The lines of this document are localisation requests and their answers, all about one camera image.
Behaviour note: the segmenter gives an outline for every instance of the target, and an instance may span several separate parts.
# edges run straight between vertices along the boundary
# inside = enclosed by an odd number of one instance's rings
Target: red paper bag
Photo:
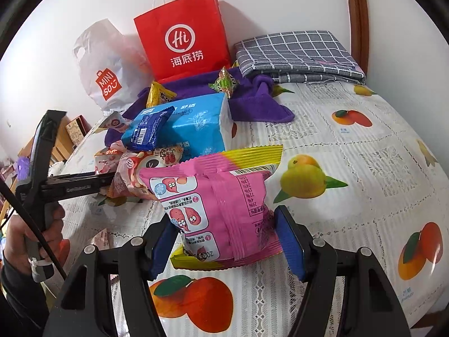
[[[217,0],[175,0],[134,23],[160,83],[231,66]]]

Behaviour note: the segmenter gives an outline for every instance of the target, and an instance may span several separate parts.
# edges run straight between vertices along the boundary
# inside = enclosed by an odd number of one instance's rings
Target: blue tissue pack
[[[196,96],[144,109],[134,122],[170,106],[174,106],[175,111],[158,133],[158,148],[180,145],[184,149],[182,161],[230,149],[233,120],[225,93]]]

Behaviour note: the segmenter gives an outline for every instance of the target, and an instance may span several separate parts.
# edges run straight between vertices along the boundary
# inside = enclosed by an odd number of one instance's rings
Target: gray plaid cloth
[[[235,48],[244,77],[268,74],[279,83],[366,80],[359,65],[326,30],[261,35],[243,40]]]

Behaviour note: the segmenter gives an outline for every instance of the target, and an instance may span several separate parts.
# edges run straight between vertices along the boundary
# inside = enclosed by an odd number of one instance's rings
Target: black sleeve
[[[1,282],[7,293],[6,300],[16,316],[11,323],[19,321],[26,331],[23,336],[42,336],[49,310],[41,284],[34,282],[31,276],[17,271],[5,258],[3,261]]]

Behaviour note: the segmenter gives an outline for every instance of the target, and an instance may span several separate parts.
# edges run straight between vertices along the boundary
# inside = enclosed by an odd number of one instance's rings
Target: sweet potato cartoon
[[[170,191],[171,193],[177,193],[178,189],[176,187],[176,181],[172,177],[167,177],[162,180],[162,183],[167,187],[167,191]]]
[[[184,231],[190,232],[187,227],[187,222],[185,221],[184,214],[180,209],[174,208],[170,210],[170,218],[176,220],[178,222],[178,226],[184,229]]]
[[[195,209],[184,207],[184,210],[191,225],[197,226],[201,223],[201,217]]]

